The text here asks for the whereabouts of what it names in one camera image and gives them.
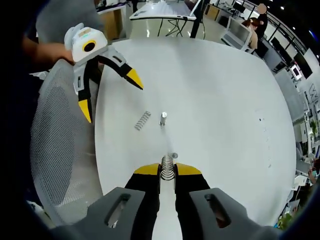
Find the computer monitor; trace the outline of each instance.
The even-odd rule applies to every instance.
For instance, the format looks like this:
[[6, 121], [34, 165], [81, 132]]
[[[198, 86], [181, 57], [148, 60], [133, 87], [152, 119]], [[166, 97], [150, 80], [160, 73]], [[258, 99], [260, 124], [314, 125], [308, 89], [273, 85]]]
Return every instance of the computer monitor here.
[[294, 56], [294, 61], [300, 67], [301, 72], [303, 73], [304, 77], [307, 79], [312, 74], [312, 70], [309, 64], [307, 63], [306, 59], [304, 58], [304, 56], [300, 52], [298, 52]]
[[234, 4], [233, 4], [233, 8], [235, 9], [235, 10], [238, 10], [240, 13], [244, 13], [244, 11], [245, 11], [245, 7], [244, 6], [242, 6], [241, 4], [239, 4], [239, 3], [237, 3], [237, 2], [235, 2]]
[[246, 42], [250, 31], [242, 24], [239, 24], [234, 18], [230, 19], [229, 31], [240, 39], [243, 43]]

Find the office floor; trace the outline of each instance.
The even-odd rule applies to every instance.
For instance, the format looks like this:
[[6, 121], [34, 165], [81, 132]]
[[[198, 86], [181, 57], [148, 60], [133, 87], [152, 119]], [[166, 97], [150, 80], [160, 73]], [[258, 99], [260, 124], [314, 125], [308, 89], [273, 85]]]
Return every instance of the office floor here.
[[[138, 3], [138, 9], [145, 5], [144, 2]], [[213, 41], [217, 43], [222, 43], [221, 35], [223, 34], [225, 28], [218, 24], [216, 21], [203, 16], [203, 23], [205, 27], [205, 40]], [[179, 21], [180, 28], [183, 26], [184, 21]], [[193, 22], [188, 21], [181, 32], [183, 37], [190, 37], [191, 30], [193, 27]], [[131, 39], [137, 38], [156, 38], [158, 36], [159, 27], [161, 25], [161, 19], [141, 19], [141, 20], [134, 20], [132, 21], [132, 32], [131, 32]], [[200, 24], [196, 38], [203, 39], [204, 38], [204, 27]], [[165, 36], [168, 34], [174, 26], [168, 22], [167, 19], [163, 20], [161, 31], [159, 36]], [[176, 37], [177, 33], [171, 34], [170, 37]]]

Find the chair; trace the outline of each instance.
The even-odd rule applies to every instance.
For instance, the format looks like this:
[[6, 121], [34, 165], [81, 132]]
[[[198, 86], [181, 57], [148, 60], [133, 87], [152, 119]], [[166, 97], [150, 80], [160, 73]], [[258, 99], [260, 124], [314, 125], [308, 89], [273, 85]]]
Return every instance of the chair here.
[[230, 16], [221, 40], [233, 48], [241, 51], [250, 50], [251, 52], [248, 52], [252, 53], [253, 49], [249, 48], [251, 36], [252, 32], [247, 27]]
[[[30, 164], [44, 210], [56, 226], [72, 224], [102, 197], [96, 165], [94, 124], [78, 105], [73, 67], [59, 60], [39, 91], [31, 127]], [[93, 119], [98, 86], [90, 83]]]

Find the black shirt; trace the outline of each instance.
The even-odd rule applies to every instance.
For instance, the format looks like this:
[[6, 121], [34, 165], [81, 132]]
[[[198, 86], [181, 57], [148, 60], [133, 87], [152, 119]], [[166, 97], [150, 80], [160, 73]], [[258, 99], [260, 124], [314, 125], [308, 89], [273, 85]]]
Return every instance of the black shirt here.
[[262, 21], [263, 25], [258, 26], [258, 28], [255, 30], [255, 32], [258, 35], [258, 39], [262, 39], [264, 37], [265, 31], [266, 31], [267, 25], [268, 25], [267, 13], [260, 14], [259, 17], [258, 17], [258, 20]]

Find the cable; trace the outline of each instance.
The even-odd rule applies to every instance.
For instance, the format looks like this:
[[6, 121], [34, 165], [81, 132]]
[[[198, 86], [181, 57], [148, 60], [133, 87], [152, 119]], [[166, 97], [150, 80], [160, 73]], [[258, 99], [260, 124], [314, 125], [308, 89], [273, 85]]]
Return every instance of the cable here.
[[174, 26], [174, 28], [172, 28], [172, 30], [165, 35], [166, 37], [168, 37], [170, 34], [174, 34], [176, 31], [178, 31], [178, 30], [174, 30], [174, 29], [177, 27], [179, 20], [177, 20], [177, 19], [172, 19], [172, 20], [168, 20], [168, 22], [171, 23], [171, 24]]
[[179, 25], [177, 26], [178, 29], [179, 29], [179, 32], [176, 34], [176, 37], [178, 37], [178, 34], [180, 34], [181, 37], [183, 37], [181, 32], [182, 32], [182, 30], [184, 29], [186, 23], [187, 23], [187, 20], [184, 21], [184, 24], [182, 25], [182, 28], [181, 28], [181, 29], [179, 28]]
[[161, 24], [160, 24], [160, 27], [159, 27], [159, 31], [158, 31], [158, 36], [157, 37], [159, 37], [159, 34], [160, 34], [160, 30], [161, 30], [161, 27], [162, 27], [162, 23], [164, 22], [164, 19], [162, 18], [162, 20], [161, 20]]
[[206, 28], [205, 28], [205, 23], [204, 20], [202, 19], [202, 25], [203, 25], [203, 40], [206, 38]]

